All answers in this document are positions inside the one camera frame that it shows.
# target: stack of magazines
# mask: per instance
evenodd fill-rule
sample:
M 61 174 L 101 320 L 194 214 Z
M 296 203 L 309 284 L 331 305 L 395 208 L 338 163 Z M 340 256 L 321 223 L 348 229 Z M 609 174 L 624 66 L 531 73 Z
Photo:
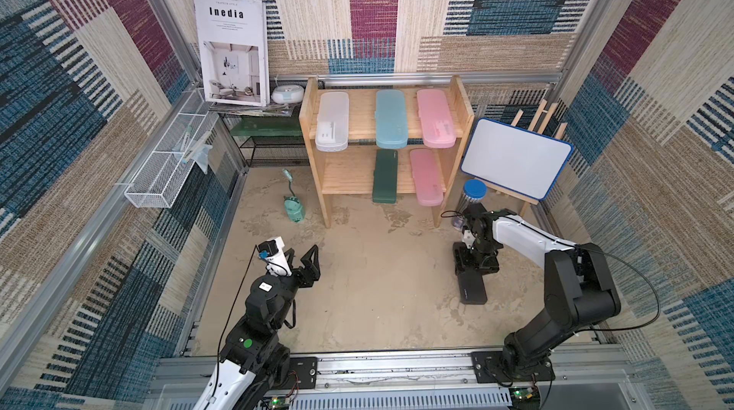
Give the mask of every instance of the stack of magazines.
M 266 106 L 250 106 L 242 104 L 209 103 L 210 112 L 231 113 L 240 116 L 290 117 L 293 110 L 301 103 L 278 104 L 272 101 Z

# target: whiteboard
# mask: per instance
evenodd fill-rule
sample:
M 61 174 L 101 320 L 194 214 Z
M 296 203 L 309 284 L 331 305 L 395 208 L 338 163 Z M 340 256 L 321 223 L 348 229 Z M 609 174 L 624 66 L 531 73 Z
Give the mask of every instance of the whiteboard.
M 542 200 L 571 157 L 573 146 L 522 128 L 480 119 L 461 170 L 509 190 Z

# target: sandy floor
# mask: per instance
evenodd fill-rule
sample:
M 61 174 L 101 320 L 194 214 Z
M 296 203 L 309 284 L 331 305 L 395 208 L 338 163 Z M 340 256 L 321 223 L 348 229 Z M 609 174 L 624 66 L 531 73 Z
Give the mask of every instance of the sandy floor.
M 484 277 L 489 302 L 459 303 L 451 245 L 460 235 L 444 219 L 432 226 L 430 208 L 415 195 L 396 204 L 369 196 L 335 199 L 326 229 L 309 167 L 293 168 L 294 190 L 306 219 L 295 224 L 283 208 L 288 183 L 280 169 L 250 170 L 197 332 L 194 355 L 214 355 L 216 342 L 254 245 L 281 235 L 298 260 L 319 246 L 322 277 L 297 295 L 297 326 L 280 330 L 294 352 L 501 345 L 509 332 L 542 307 L 542 272 L 515 250 L 500 250 L 500 271 Z M 457 180 L 450 205 L 464 178 Z M 520 210 L 520 201 L 488 194 L 487 209 Z M 529 222 L 535 219 L 526 217 Z M 255 259 L 227 330 L 244 313 L 252 281 L 265 273 Z M 575 338 L 589 341 L 589 336 Z

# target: green tray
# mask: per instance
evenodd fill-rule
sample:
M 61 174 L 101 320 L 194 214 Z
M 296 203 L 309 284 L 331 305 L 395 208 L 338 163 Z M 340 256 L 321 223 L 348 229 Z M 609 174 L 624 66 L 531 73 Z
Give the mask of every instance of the green tray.
M 232 136 L 302 136 L 301 125 L 293 117 L 243 117 L 230 130 Z
M 374 162 L 372 201 L 395 203 L 398 197 L 398 151 L 378 149 Z

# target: wooden easel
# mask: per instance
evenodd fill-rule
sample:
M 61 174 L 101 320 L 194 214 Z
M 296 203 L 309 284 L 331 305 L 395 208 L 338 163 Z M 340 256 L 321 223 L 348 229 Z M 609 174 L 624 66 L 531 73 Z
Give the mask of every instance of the wooden easel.
M 548 109 L 546 109 L 547 101 L 541 100 L 540 104 L 538 104 L 538 109 L 535 112 L 535 115 L 533 116 L 533 120 L 530 121 L 530 126 L 528 127 L 529 131 L 535 131 L 536 133 L 542 134 L 543 131 L 546 130 L 546 127 L 548 126 L 548 123 L 551 121 L 551 117 L 553 116 L 555 110 L 558 108 L 558 103 L 552 103 Z M 512 119 L 512 125 L 513 127 L 518 126 L 518 122 L 520 121 L 520 118 L 523 116 L 523 111 L 519 110 L 517 114 L 515 114 L 515 118 Z M 535 125 L 537 125 L 538 121 L 540 120 L 540 117 L 542 117 L 542 121 L 540 122 L 540 126 L 535 129 Z M 561 123 L 558 126 L 558 129 L 555 131 L 554 138 L 555 139 L 561 139 L 563 137 L 563 133 L 566 131 L 566 122 Z M 538 200 L 535 198 L 531 198 L 526 195 L 519 194 L 518 192 L 513 192 L 509 190 L 508 188 L 502 187 L 501 185 L 493 184 L 486 180 L 481 180 L 483 183 L 487 184 L 487 187 L 491 188 L 492 190 L 496 191 L 497 194 L 505 194 L 509 196 L 513 196 L 515 198 L 519 198 L 523 201 L 523 207 L 520 209 L 520 215 L 525 216 L 525 214 L 528 212 L 528 208 L 531 204 L 538 204 Z

